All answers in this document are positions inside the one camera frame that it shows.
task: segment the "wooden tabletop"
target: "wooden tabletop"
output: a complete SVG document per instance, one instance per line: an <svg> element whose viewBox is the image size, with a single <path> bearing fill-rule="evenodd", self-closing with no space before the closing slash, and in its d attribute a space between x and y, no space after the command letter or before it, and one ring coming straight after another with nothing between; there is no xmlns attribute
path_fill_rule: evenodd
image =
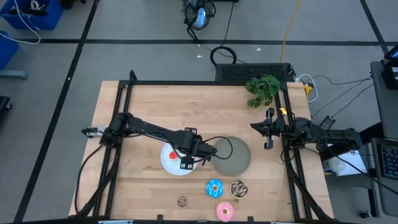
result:
<svg viewBox="0 0 398 224"><path fill-rule="evenodd" d="M118 82L102 83L93 126L109 125L117 86ZM302 84L289 83L288 87L292 111L296 116L310 119ZM251 150L251 163L239 177L221 175L210 162L203 167L199 164L188 175L174 176L160 163L162 142L144 136L125 139L111 218L153 220L163 214L165 220L217 220L217 204L227 201L235 209L234 221L247 220L248 216L257 221L293 221L287 173L280 160L282 143L274 137L274 148L264 149L266 138L249 123L263 121L269 107L248 108L246 102L251 97L243 86L134 85L129 107L134 116L171 130L195 127L204 139L220 135L239 137ZM84 158L98 147L99 140L88 139ZM80 209L98 186L103 155L104 149L94 155L83 170L78 196ZM332 217L319 156L302 150L301 158L308 191ZM242 200L232 198L228 191L220 198L211 198L205 191L210 179L220 179L224 188L240 179L247 183L249 193ZM302 197L297 188L296 191L301 217L304 217ZM107 194L105 190L100 213L104 212ZM188 198L184 208L177 205L177 199L182 195Z"/></svg>

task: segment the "pink donut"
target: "pink donut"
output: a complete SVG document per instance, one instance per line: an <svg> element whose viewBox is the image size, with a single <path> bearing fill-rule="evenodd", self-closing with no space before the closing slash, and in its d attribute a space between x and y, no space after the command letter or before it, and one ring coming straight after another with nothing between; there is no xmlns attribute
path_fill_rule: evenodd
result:
<svg viewBox="0 0 398 224"><path fill-rule="evenodd" d="M223 222L229 222L234 218L234 207L228 202L221 202L216 208L217 218Z"/></svg>

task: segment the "blue container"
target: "blue container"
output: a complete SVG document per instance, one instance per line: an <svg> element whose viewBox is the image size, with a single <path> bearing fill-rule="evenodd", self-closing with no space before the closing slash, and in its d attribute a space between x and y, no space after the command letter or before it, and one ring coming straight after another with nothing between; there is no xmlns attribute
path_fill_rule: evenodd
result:
<svg viewBox="0 0 398 224"><path fill-rule="evenodd" d="M26 6L30 7L31 0L17 0L19 9L23 9ZM60 17L63 12L63 8L60 4L60 0L36 0L38 3L44 3L47 11L47 16L31 16L30 21L28 20L28 16L22 16L22 19L26 22L30 28L33 30L34 27L45 30L53 30L60 20ZM28 29L26 25L21 21L18 15L10 15L9 11L15 5L14 0L7 0L5 5L0 10L0 16L7 20L11 26L15 29Z"/></svg>
<svg viewBox="0 0 398 224"><path fill-rule="evenodd" d="M0 33L8 36L4 31L0 30ZM4 69L6 67L8 61L10 61L12 56L18 50L18 47L17 43L0 35L0 69Z"/></svg>

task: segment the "artificial plant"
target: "artificial plant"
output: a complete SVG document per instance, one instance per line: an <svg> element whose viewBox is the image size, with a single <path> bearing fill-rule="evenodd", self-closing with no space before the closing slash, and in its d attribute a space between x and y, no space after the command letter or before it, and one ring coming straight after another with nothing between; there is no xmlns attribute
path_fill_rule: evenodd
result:
<svg viewBox="0 0 398 224"><path fill-rule="evenodd" d="M279 87L279 81L272 75L260 75L258 78L252 78L246 83L246 90L256 97L248 101L248 106L257 108L263 101L265 101L265 106L270 105Z"/></svg>

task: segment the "white cable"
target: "white cable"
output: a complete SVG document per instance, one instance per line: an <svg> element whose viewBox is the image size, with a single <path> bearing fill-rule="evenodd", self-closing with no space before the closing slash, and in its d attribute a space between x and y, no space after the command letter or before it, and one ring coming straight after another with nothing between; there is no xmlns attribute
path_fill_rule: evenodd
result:
<svg viewBox="0 0 398 224"><path fill-rule="evenodd" d="M32 44L32 45L37 45L37 44L39 44L40 41L42 40L42 38L40 37L40 35L39 35L38 33L36 33L32 28L30 28L30 26L28 26L28 25L26 24L26 22L23 20L23 18L22 18L22 16L21 16L21 14L19 13L19 7L18 7L17 0L14 0L14 2L15 2L15 7L16 7L16 9L17 9L18 16L19 16L19 18L21 19L21 21L22 21L22 22L25 24L25 26L28 27L34 34L36 34L36 36L37 36L39 39L37 40L36 43L32 43L32 42L26 42L26 41L16 40L16 39L10 38L10 37L8 37L8 36L6 36L6 35L3 35L2 33L0 33L0 35L1 35L2 37L4 37L4 38L9 39L9 40L13 40L13 41L15 41L15 42L17 42L17 43Z"/></svg>
<svg viewBox="0 0 398 224"><path fill-rule="evenodd" d="M309 103L314 102L314 101L318 98L318 88L317 88L317 85L316 85L315 82L313 81L312 77L311 77L310 75L307 75L307 74L303 74L303 75L299 76L298 79L300 79L300 78L303 77L303 76L309 77L309 78L311 79L311 81L312 81L313 87L314 87L315 92L316 92L317 94L315 95L315 98L314 98L314 99L309 100L308 102L309 102Z"/></svg>

